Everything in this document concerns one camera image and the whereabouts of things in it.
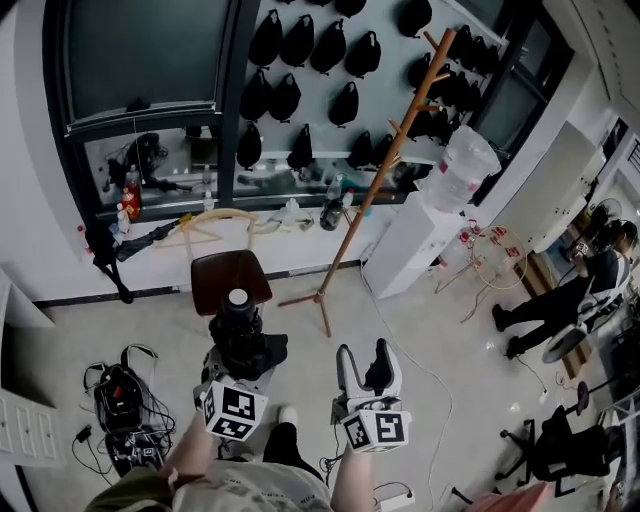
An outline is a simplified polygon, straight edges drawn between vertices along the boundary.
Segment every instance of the white door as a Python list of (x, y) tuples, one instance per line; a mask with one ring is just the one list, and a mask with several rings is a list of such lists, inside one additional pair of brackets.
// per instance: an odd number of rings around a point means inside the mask
[(64, 465), (58, 411), (0, 389), (0, 463)]

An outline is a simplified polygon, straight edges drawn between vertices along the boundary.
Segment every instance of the floor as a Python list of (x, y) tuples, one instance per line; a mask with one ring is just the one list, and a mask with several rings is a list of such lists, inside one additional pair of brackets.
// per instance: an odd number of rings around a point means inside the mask
[[(572, 405), (575, 401), (573, 390), (556, 385), (556, 371), (564, 374), (564, 370), (541, 362), (543, 347), (522, 358), (549, 390), (542, 404), (537, 377), (502, 355), (506, 340), (517, 331), (498, 333), (490, 309), (496, 300), (505, 307), (525, 300), (522, 287), (494, 292), (475, 316), (461, 325), (459, 320), (469, 312), (480, 287), (471, 277), (456, 281), (439, 295), (433, 294), (433, 278), (423, 277), (408, 292), (380, 301), (376, 308), (359, 269), (341, 270), (327, 295), (334, 331), (329, 339), (313, 303), (277, 307), (279, 300), (315, 290), (322, 278), (314, 274), (273, 281), (274, 300), (263, 312), (265, 332), (289, 336), (289, 357), (271, 381), (266, 416), (272, 419), (280, 403), (289, 402), (298, 408), (301, 453), (314, 466), (322, 456), (333, 456), (336, 450), (329, 417), (331, 400), (338, 394), (335, 354), (342, 343), (352, 349), (363, 374), (373, 360), (374, 343), (379, 337), (402, 346), (396, 354), (403, 371), (403, 404), (413, 416), (410, 443), (376, 456), (375, 475), (377, 484), (402, 481), (415, 491), (417, 502), (407, 511), (429, 511), (434, 502), (439, 510), (460, 510), (462, 504), (450, 495), (454, 485), (471, 498), (491, 490), (495, 485), (493, 474), (516, 455), (498, 433), (505, 428), (518, 430), (525, 418), (546, 419), (557, 404)], [(177, 439), (193, 414), (191, 392), (211, 342), (206, 322), (196, 315), (189, 294), (137, 299), (131, 306), (105, 302), (59, 307), (48, 313), (57, 329), (22, 331), (13, 352), (21, 376), (60, 410), (66, 428), (68, 464), (64, 470), (27, 468), (26, 475), (40, 510), (82, 510), (106, 486), (99, 476), (80, 466), (70, 452), (73, 437), (87, 423), (94, 426), (94, 447), (101, 437), (93, 415), (81, 408), (91, 407), (82, 389), (85, 368), (95, 361), (116, 362), (122, 348), (130, 343), (155, 349), (160, 363), (153, 391), (177, 418)], [(601, 369), (597, 366), (597, 360), (590, 364), (588, 381), (600, 381)], [(144, 376), (145, 371), (148, 368), (139, 373)], [(594, 408), (590, 407), (579, 422), (588, 425), (594, 417)], [(255, 450), (260, 450), (263, 439), (260, 434), (252, 438)], [(79, 454), (90, 457), (88, 453)], [(508, 481), (499, 487), (510, 491), (512, 485)], [(388, 486), (376, 495), (384, 498), (400, 492), (400, 487)], [(592, 499), (576, 493), (552, 500), (544, 510), (587, 510), (585, 505)]]

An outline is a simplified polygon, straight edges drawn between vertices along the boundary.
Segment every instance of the brown chair seat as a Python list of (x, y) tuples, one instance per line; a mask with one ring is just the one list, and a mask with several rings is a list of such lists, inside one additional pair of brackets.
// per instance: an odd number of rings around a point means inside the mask
[(225, 295), (235, 288), (245, 290), (256, 304), (273, 297), (269, 281), (252, 251), (211, 254), (191, 263), (191, 290), (199, 315), (215, 315)]

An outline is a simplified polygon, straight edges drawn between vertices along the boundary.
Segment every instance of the black pants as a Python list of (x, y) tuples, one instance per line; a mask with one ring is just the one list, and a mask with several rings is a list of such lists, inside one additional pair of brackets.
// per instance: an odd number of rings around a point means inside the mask
[(262, 462), (274, 462), (304, 469), (324, 483), (320, 473), (302, 460), (298, 451), (298, 429), (292, 423), (280, 423), (271, 431)]
[(571, 288), (558, 288), (520, 304), (511, 312), (506, 312), (506, 327), (532, 320), (544, 320), (543, 325), (530, 333), (513, 338), (509, 342), (507, 355), (524, 354), (576, 321), (579, 304), (576, 297), (579, 297), (579, 294), (569, 292)]

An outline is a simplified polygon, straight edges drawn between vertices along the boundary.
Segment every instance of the power strip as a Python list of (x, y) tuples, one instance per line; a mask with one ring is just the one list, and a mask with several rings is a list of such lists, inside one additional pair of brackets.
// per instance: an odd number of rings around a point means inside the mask
[(391, 512), (400, 508), (408, 507), (416, 502), (416, 493), (411, 491), (406, 494), (400, 494), (386, 500), (379, 500), (376, 505), (376, 512)]

